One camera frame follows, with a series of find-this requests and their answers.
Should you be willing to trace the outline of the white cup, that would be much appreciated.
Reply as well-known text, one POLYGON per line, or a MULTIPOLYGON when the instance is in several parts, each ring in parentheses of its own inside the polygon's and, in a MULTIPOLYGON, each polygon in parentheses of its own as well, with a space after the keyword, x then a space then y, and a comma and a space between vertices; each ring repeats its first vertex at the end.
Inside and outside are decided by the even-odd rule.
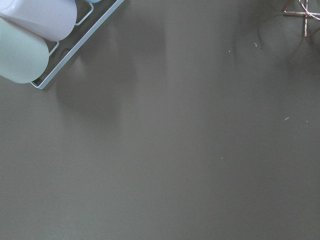
POLYGON ((46 40, 58 42, 74 29, 74 0, 2 0, 0 16, 46 40))

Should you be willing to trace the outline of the pale green cup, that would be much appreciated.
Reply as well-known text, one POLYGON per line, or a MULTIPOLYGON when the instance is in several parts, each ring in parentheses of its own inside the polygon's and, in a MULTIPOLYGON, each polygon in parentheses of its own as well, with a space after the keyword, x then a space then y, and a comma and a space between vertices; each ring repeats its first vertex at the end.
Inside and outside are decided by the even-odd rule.
POLYGON ((0 19, 0 75, 14 83, 36 80, 46 70, 49 49, 39 36, 0 19))

